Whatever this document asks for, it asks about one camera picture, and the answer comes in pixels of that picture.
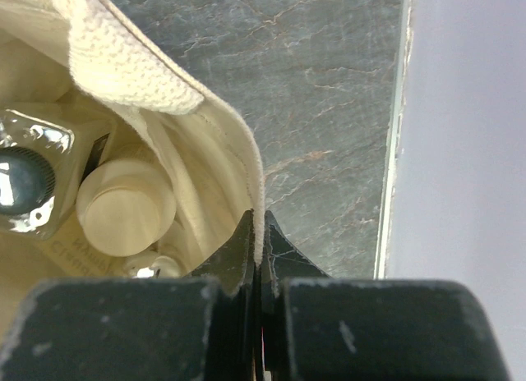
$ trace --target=canvas tote bag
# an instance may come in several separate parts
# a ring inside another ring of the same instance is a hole
[[[239,114],[109,0],[0,0],[0,105],[54,102],[64,94],[111,111],[115,144],[139,140],[155,152],[178,206],[163,248],[187,272],[233,234],[249,209],[261,262],[261,158]],[[122,259],[86,242],[73,217],[46,241],[0,233],[0,331],[40,279],[118,276],[121,266]]]

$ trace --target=marble floor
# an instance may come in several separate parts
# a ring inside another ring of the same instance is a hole
[[[113,2],[245,117],[289,240],[371,277],[402,0]]]

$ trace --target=white wall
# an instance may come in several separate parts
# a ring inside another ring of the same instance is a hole
[[[413,0],[389,278],[463,282],[526,380],[526,0]]]

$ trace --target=blue object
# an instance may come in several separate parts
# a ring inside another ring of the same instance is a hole
[[[29,213],[53,193],[53,168],[35,151],[23,147],[0,149],[0,166],[0,214]]]

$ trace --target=white lid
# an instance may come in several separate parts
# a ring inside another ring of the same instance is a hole
[[[111,256],[135,255],[169,229],[172,187],[151,164],[119,159],[95,169],[79,189],[76,211],[86,239]]]

